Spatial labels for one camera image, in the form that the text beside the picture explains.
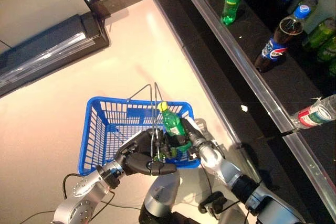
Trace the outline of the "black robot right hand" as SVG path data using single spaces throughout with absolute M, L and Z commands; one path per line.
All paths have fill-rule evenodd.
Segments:
M 175 127 L 168 128 L 165 124 L 166 132 L 159 131 L 155 142 L 157 158 L 174 164 L 198 159 L 198 149 L 206 139 L 192 123 L 192 118 L 186 117 L 179 118 Z

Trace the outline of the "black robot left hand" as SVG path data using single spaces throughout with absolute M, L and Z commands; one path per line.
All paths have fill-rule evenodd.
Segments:
M 140 173 L 149 176 L 159 176 L 175 173 L 176 165 L 162 163 L 151 156 L 153 131 L 147 129 L 138 131 L 123 143 L 114 155 L 114 160 L 129 176 Z

